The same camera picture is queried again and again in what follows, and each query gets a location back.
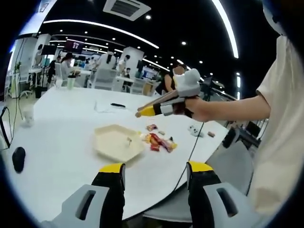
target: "ceiling air conditioner vent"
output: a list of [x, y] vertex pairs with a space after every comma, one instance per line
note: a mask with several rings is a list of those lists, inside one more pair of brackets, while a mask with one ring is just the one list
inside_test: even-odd
[[140, 16], [150, 11], [151, 8], [135, 0], [107, 0], [104, 12], [135, 21]]

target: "beige plastic tray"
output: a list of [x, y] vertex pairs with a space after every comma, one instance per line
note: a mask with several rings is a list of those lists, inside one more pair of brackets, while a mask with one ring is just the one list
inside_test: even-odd
[[136, 131], [113, 124], [95, 128], [94, 149], [116, 162], [127, 162], [143, 152], [144, 144]]

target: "black mouse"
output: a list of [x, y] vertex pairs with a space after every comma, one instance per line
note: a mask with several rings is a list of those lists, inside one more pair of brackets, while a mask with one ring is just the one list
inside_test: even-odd
[[23, 147], [17, 147], [12, 156], [13, 165], [17, 173], [21, 173], [24, 167], [25, 150]]

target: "round white table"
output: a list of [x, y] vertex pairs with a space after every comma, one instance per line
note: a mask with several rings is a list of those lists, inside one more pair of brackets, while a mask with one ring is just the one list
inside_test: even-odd
[[[173, 137], [178, 147], [167, 153], [164, 149], [145, 151], [126, 163], [126, 189], [123, 219], [145, 211], [172, 193], [189, 158], [196, 138], [187, 128], [200, 123], [185, 116], [134, 116], [137, 107], [151, 101], [142, 95], [74, 88], [51, 88], [35, 104], [35, 124], [15, 132], [11, 149], [5, 151], [11, 184], [24, 206], [38, 220], [52, 220], [61, 212], [61, 204], [84, 184], [90, 184], [99, 169], [113, 163], [92, 149], [94, 129], [110, 124], [147, 132], [148, 124], [165, 131], [164, 138]], [[126, 109], [111, 107], [119, 103]], [[202, 130], [192, 160], [206, 162], [227, 134], [216, 122], [208, 122]], [[207, 132], [216, 134], [214, 138]], [[26, 150], [21, 174], [14, 171], [11, 153], [16, 147]], [[184, 174], [179, 187], [186, 182]]]

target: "ceiling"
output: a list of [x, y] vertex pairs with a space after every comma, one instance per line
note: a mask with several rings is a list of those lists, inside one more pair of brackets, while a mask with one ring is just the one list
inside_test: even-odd
[[[276, 56], [277, 34], [264, 18], [258, 0], [220, 0], [235, 35], [238, 59], [234, 58], [225, 25], [212, 0], [174, 0], [174, 3], [140, 0], [151, 7], [147, 14], [152, 19], [142, 16], [136, 21], [103, 12], [105, 2], [58, 0], [46, 20], [77, 19], [105, 24], [138, 35], [156, 44], [159, 49], [124, 33], [82, 23], [48, 23], [43, 24], [40, 31], [62, 35], [54, 36], [54, 39], [68, 37], [84, 41], [86, 38], [86, 42], [99, 45], [105, 45], [107, 41], [104, 40], [116, 38], [115, 43], [134, 48], [140, 46], [146, 59], [157, 61], [164, 67], [170, 67], [170, 63], [175, 65], [180, 59], [189, 67], [198, 69], [203, 76], [213, 73], [214, 80], [222, 83], [225, 92], [233, 96], [238, 90], [236, 72], [239, 72], [242, 98], [255, 95], [255, 89]], [[122, 50], [123, 47], [118, 44], [114, 44], [114, 48]]]

